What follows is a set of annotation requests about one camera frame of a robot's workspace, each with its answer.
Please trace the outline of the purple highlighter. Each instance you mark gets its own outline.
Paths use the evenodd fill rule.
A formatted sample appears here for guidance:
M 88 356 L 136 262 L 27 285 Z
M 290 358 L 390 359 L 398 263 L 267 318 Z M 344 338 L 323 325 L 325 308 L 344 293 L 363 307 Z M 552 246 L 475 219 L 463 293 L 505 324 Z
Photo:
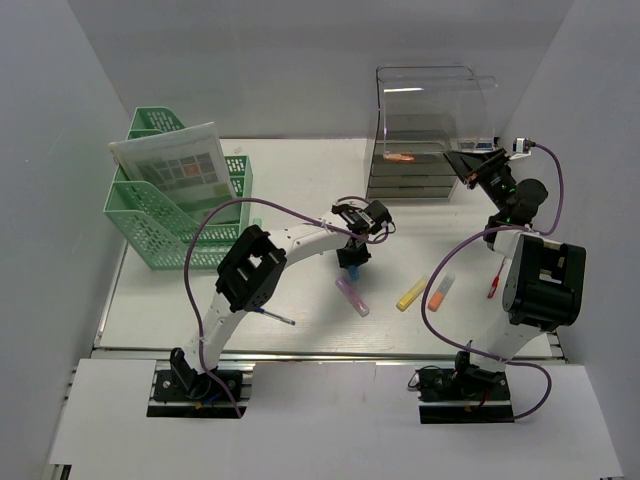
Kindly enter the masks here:
M 347 279 L 340 277 L 335 281 L 335 285 L 360 317 L 364 318 L 369 315 L 369 307 L 365 304 L 354 286 Z

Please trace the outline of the red pen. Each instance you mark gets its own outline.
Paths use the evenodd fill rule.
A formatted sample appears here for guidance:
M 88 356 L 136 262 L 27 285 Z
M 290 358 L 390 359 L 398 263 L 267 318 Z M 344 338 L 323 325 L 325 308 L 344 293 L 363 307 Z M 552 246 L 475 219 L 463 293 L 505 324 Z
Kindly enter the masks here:
M 495 277 L 492 280 L 490 289 L 489 289 L 489 291 L 487 293 L 487 298 L 488 299 L 492 299 L 496 294 L 496 291 L 497 291 L 499 283 L 500 283 L 501 273 L 502 273 L 502 271 L 504 269 L 505 263 L 506 263 L 506 259 L 503 259 L 501 264 L 500 264 L 500 267 L 499 267 L 499 269 L 498 269 L 498 271 L 497 271 L 497 273 L 495 275 Z

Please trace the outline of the blue ballpoint pen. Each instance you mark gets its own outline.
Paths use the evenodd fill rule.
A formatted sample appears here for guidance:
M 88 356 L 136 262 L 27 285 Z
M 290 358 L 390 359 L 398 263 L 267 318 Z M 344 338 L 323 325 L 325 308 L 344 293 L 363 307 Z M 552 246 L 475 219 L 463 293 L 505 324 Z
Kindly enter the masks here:
M 290 319 L 288 317 L 285 317 L 283 315 L 279 315 L 279 314 L 267 311 L 265 309 L 259 309 L 259 310 L 257 310 L 257 313 L 259 313 L 261 315 L 264 315 L 264 316 L 267 316 L 267 317 L 269 317 L 271 319 L 277 320 L 277 321 L 279 321 L 281 323 L 284 323 L 284 324 L 287 324 L 287 325 L 291 325 L 291 326 L 295 326 L 296 325 L 296 321 L 295 320 Z

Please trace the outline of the document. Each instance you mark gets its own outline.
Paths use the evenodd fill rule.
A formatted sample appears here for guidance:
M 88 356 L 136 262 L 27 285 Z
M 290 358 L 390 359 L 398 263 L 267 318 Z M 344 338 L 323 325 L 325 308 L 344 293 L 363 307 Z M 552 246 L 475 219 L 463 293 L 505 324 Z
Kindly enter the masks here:
M 131 181 L 146 181 L 197 219 L 237 196 L 216 124 L 111 142 L 109 150 Z

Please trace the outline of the blue highlighter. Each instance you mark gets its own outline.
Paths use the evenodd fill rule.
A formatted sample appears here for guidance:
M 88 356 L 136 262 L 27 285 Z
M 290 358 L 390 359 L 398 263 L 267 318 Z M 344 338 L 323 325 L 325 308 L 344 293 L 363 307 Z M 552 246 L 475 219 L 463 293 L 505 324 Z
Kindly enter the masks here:
M 357 282 L 360 278 L 359 269 L 357 266 L 350 266 L 348 274 L 352 282 Z

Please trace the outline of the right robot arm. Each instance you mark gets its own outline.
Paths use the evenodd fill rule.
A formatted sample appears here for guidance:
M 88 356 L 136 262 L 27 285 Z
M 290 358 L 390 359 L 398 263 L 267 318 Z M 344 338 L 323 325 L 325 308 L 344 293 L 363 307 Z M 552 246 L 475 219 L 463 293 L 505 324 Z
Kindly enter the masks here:
M 586 249 L 531 230 L 548 191 L 537 179 L 516 180 L 504 149 L 448 151 L 444 158 L 462 183 L 481 188 L 496 206 L 482 239 L 510 261 L 502 312 L 483 335 L 468 343 L 466 351 L 457 354 L 451 374 L 453 390 L 472 399 L 500 383 L 506 363 L 532 339 L 576 321 Z

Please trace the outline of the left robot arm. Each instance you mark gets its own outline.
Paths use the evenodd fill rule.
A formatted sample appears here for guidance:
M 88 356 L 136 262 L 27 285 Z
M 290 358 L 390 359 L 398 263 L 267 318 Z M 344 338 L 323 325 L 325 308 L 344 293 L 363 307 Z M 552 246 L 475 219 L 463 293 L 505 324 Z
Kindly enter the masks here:
M 380 201 L 365 202 L 360 207 L 352 200 L 343 198 L 324 215 L 310 217 L 266 200 L 238 198 L 238 203 L 268 206 L 300 223 L 271 232 L 257 225 L 245 228 L 217 266 L 214 294 L 206 313 L 198 308 L 190 282 L 196 244 L 214 215 L 203 220 L 192 237 L 183 266 L 196 331 L 185 346 L 173 349 L 170 355 L 173 379 L 187 398 L 201 400 L 216 394 L 238 398 L 218 373 L 221 353 L 241 320 L 271 299 L 286 268 L 329 251 L 337 254 L 341 269 L 359 267 L 371 258 L 368 247 L 384 242 L 394 231 L 391 213 Z

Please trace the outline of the clear acrylic drawer unit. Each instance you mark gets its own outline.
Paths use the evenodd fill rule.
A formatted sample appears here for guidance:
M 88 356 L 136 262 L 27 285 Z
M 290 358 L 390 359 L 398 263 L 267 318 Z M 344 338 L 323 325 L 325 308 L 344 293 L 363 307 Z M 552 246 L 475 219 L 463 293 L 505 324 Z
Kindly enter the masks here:
M 447 200 L 457 175 L 443 154 L 493 148 L 491 75 L 463 65 L 386 65 L 376 70 L 376 111 L 367 139 L 366 196 L 376 200 Z M 385 153 L 415 157 L 398 163 Z

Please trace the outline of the yellow highlighter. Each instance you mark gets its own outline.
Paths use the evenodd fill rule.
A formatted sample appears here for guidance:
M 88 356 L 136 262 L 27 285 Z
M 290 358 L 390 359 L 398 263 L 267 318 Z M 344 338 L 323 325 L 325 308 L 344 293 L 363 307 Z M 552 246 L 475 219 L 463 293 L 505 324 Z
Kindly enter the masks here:
M 404 312 L 406 311 L 424 292 L 428 283 L 426 277 L 418 280 L 396 303 L 396 308 Z

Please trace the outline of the orange highlighter white cap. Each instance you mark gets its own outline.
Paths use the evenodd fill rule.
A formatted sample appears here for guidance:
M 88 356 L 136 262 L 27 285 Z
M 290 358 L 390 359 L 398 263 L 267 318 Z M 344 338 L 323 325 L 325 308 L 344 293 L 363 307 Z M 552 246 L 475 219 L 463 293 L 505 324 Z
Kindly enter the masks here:
M 428 301 L 427 308 L 429 311 L 436 312 L 440 308 L 455 279 L 456 276 L 453 272 L 449 272 L 443 277 L 435 293 Z

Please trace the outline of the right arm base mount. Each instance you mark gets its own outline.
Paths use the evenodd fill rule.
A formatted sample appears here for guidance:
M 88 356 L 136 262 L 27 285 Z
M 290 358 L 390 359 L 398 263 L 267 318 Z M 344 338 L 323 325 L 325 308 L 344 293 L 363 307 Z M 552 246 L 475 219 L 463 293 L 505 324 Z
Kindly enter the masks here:
M 467 379 L 453 368 L 425 366 L 414 371 L 407 388 L 418 394 L 423 425 L 513 423 L 514 412 L 504 373 L 496 382 Z

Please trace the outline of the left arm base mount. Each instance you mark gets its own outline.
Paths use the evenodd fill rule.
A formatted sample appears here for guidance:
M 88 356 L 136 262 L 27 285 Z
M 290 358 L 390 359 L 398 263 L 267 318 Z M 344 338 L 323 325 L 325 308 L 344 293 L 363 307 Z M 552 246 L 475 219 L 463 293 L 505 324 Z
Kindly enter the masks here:
M 240 413 L 244 414 L 251 394 L 252 373 L 244 370 L 221 370 L 217 374 L 233 395 Z M 228 395 L 209 376 L 205 377 L 203 385 L 188 393 L 169 368 L 157 369 L 154 374 L 146 416 L 239 419 Z

